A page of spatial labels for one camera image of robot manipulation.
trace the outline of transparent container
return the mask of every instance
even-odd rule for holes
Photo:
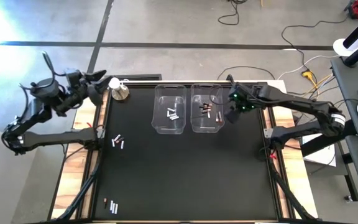
[[[179,117],[171,120],[168,108]],[[186,87],[183,85],[158,85],[155,87],[152,126],[159,134],[181,134],[186,126]]]
[[[191,86],[191,127],[196,133],[216,133],[224,126],[222,86],[217,84],[194,84]],[[212,104],[209,112],[202,113],[204,103]],[[221,121],[216,116],[221,114]]]

